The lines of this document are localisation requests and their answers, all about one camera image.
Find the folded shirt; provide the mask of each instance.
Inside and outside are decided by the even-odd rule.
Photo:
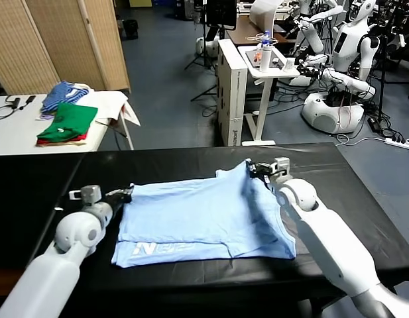
[[[80,134],[79,136],[74,137],[74,138],[69,139],[69,140],[64,141],[64,142],[50,142],[48,140],[38,139],[36,141],[36,145],[37,146],[46,146],[46,145],[49,145],[49,144],[56,144],[56,143],[58,143],[58,144],[64,144],[65,142],[73,143],[73,142],[85,140],[87,136],[88,136],[88,132],[85,132],[84,134]]]
[[[86,134],[98,109],[60,103],[51,125],[37,135],[38,140],[64,142]]]
[[[68,83],[61,81],[52,88],[42,102],[41,113],[56,111],[59,103],[74,104],[89,93],[89,86],[85,84]]]
[[[132,198],[112,259],[118,266],[296,256],[275,196],[250,178],[247,161],[215,178],[136,185]]]

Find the gray floor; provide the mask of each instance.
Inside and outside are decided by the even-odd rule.
[[[131,105],[141,127],[130,125],[136,149],[186,148],[214,146],[214,116],[203,117],[215,105],[213,97],[190,103],[190,99],[211,87],[215,77],[211,71],[184,66],[194,58],[195,41],[202,29],[192,22],[174,20],[164,9],[137,9],[121,13],[125,19],[139,22],[139,39],[123,42],[123,51],[132,87]],[[409,64],[402,63],[389,79],[409,79]],[[250,84],[247,91],[258,90]],[[409,138],[409,85],[387,85],[384,112],[392,117],[392,126]],[[258,107],[247,103],[247,109]],[[290,107],[281,103],[271,111]],[[367,124],[358,139],[373,134]],[[311,129],[300,117],[300,108],[269,115],[263,138],[278,144],[335,142],[330,136]],[[243,140],[250,140],[247,128]],[[356,174],[365,183],[386,214],[409,242],[409,150],[367,140],[356,146],[338,147]],[[114,136],[108,132],[100,150],[116,150]],[[409,283],[398,287],[409,298]],[[361,317],[349,299],[327,308],[324,317]]]

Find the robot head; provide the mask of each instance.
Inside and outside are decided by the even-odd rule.
[[[374,9],[376,0],[354,0],[350,9],[350,20],[360,21],[367,19]]]

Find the black table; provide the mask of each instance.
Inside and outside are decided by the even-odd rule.
[[[394,286],[409,279],[409,245],[330,143],[94,152],[77,158],[73,178],[65,188],[99,184],[103,191],[110,191],[130,182],[148,184],[208,178],[214,176],[217,169],[230,169],[246,158],[271,162],[276,156],[289,157],[292,175],[312,183],[322,201],[341,215],[371,252],[384,284]],[[29,183],[23,176],[17,181]],[[34,202],[29,204],[30,209],[35,208]],[[61,216],[57,213],[51,222],[42,240],[42,250],[49,244]],[[89,308],[91,302],[99,302],[100,312],[111,308],[111,313],[115,308],[133,303],[152,308],[178,305],[220,308],[232,303],[332,299],[343,295],[324,278],[308,253],[297,255],[295,260],[250,258],[117,268],[110,265],[110,260],[119,220],[120,217],[109,225],[106,238],[95,254],[82,264],[81,278],[68,308]]]
[[[32,260],[84,155],[0,156],[0,268]]]

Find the light blue t-shirt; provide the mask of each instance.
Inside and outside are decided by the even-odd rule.
[[[296,249],[275,196],[244,161],[215,178],[136,185],[111,261],[126,268],[252,256],[292,259]]]

